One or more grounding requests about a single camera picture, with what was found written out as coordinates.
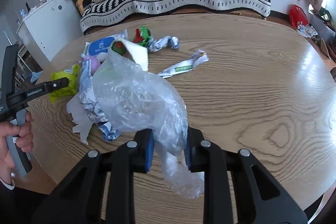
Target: silver screw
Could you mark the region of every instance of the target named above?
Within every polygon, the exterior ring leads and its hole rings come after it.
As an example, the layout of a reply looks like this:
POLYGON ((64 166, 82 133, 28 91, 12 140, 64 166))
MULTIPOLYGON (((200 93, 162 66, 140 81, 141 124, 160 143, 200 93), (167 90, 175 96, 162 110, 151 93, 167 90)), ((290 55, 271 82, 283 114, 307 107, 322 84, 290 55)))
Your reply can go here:
POLYGON ((136 141, 129 141, 127 143, 127 147, 129 147, 129 148, 136 148, 137 145, 138 145, 138 143, 136 141))
POLYGON ((211 146, 211 142, 209 142, 208 140, 202 140, 201 141, 201 145, 203 147, 210 147, 211 146))
POLYGON ((87 154, 90 158, 95 158, 98 156, 98 151, 97 150, 90 150, 89 153, 87 154))
POLYGON ((251 153, 247 149, 242 149, 242 150, 240 150, 240 154, 244 157, 248 157, 251 153))

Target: floor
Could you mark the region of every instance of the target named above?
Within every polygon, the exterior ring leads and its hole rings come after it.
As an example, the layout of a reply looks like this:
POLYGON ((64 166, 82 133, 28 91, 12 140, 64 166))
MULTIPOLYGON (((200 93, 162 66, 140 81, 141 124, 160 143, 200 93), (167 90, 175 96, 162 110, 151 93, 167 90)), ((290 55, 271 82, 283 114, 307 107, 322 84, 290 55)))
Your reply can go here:
MULTIPOLYGON (((255 13, 249 11, 236 11, 232 14, 260 18, 260 16, 257 16, 255 13)), ((283 19, 268 17, 267 20, 293 28, 289 22, 283 19)), ((325 62, 325 65, 329 70, 336 66, 336 63, 333 60, 330 60, 311 39, 307 40, 321 56, 322 60, 325 62)), ((16 186, 39 193, 51 193, 51 191, 56 187, 56 183, 48 176, 47 173, 43 171, 40 164, 34 157, 32 157, 31 163, 33 165, 33 169, 23 180, 19 178, 14 178, 16 186)))

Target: gray handle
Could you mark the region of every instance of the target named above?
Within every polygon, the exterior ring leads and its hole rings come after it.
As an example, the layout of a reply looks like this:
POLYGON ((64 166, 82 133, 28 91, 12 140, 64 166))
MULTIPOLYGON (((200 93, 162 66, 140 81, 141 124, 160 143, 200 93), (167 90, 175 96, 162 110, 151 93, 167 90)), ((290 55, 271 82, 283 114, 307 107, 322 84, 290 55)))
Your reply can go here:
MULTIPOLYGON (((26 122, 26 110, 22 109, 16 113, 16 119, 11 121, 11 124, 23 126, 26 122)), ((14 160, 15 168, 19 177, 23 178, 32 169, 29 153, 24 153, 21 148, 16 146, 16 136, 6 136, 8 150, 14 160)))

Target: human hand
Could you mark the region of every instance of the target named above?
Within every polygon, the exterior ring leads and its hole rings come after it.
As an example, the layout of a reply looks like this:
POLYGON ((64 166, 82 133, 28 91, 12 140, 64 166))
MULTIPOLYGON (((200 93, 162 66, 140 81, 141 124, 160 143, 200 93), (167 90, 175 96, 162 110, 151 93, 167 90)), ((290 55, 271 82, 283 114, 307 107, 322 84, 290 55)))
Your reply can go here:
POLYGON ((7 184, 12 183, 11 169, 15 167, 15 164, 7 147, 6 136, 19 135, 16 145, 23 152, 32 151, 34 144, 31 119, 30 112, 27 112, 26 123, 21 127, 14 126, 10 122, 0 122, 0 178, 7 184))

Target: wooden table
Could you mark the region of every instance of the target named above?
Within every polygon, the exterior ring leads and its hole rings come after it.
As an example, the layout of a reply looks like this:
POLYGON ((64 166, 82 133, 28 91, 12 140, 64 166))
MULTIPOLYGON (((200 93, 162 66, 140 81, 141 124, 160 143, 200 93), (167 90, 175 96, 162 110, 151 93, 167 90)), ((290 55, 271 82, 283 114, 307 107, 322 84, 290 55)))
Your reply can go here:
MULTIPOLYGON (((149 54, 149 71, 159 71, 205 49, 210 61, 169 78, 185 101, 190 126, 222 149, 246 147, 279 180, 302 209, 336 180, 336 85, 313 47, 277 23, 216 14, 155 17, 120 24, 80 38, 53 59, 50 73, 80 59, 85 42, 125 28, 149 27, 154 37, 174 35, 177 51, 149 54)), ((30 103, 35 117, 34 155, 59 183, 90 149, 107 152, 132 139, 124 133, 104 142, 96 127, 89 145, 72 133, 69 99, 51 104, 44 96, 30 103)), ((135 175, 138 223, 201 223, 203 197, 188 200, 165 186, 158 158, 147 175, 135 175)))

